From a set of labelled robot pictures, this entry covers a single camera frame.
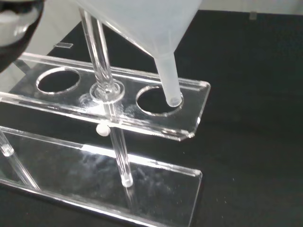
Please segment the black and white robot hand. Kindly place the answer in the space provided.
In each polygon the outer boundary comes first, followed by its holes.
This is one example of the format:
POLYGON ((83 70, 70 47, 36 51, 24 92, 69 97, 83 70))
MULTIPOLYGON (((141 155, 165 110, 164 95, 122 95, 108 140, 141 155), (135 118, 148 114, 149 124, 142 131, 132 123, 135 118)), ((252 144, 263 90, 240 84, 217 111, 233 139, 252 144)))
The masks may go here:
POLYGON ((28 47, 41 20, 44 0, 0 2, 0 70, 3 72, 28 47))

